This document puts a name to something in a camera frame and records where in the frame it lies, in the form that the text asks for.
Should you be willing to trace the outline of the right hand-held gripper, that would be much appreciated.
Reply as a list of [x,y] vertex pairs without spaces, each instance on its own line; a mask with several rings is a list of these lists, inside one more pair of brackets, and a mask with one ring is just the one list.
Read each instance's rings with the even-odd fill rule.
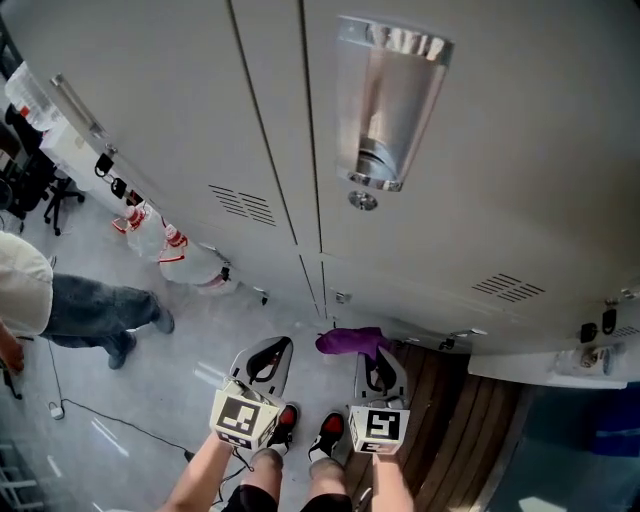
[[379,346],[376,371],[383,391],[369,391],[367,360],[366,354],[357,355],[356,401],[349,406],[348,417],[353,450],[363,454],[395,455],[404,443],[410,418],[406,371],[393,354]]

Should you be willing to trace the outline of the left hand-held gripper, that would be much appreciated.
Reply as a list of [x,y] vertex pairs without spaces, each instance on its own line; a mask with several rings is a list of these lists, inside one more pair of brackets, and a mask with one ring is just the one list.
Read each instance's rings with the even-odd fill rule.
[[232,375],[219,374],[209,419],[219,440],[244,449],[266,445],[283,411],[292,356],[289,337],[271,337],[242,350]]

